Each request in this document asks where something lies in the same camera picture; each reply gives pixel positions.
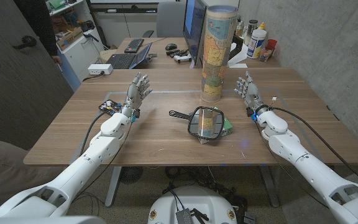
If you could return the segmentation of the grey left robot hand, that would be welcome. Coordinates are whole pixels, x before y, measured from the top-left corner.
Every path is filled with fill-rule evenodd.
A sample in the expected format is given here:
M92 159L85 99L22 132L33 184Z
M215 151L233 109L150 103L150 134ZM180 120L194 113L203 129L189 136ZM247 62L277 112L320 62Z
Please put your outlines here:
M132 116L134 110L140 108L142 101L152 92L148 75L140 72L135 76L127 89L127 95L122 106L121 113L127 117Z

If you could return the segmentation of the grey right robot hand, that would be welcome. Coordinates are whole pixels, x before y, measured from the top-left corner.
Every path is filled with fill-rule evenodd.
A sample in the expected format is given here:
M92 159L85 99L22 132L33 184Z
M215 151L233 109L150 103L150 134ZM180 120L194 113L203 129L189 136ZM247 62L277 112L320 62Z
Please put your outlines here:
M236 88L234 91L241 96L246 106L247 116L260 116L267 111L268 106L262 101L261 94L253 82L253 78L249 71L246 71L244 78L239 77L236 81Z

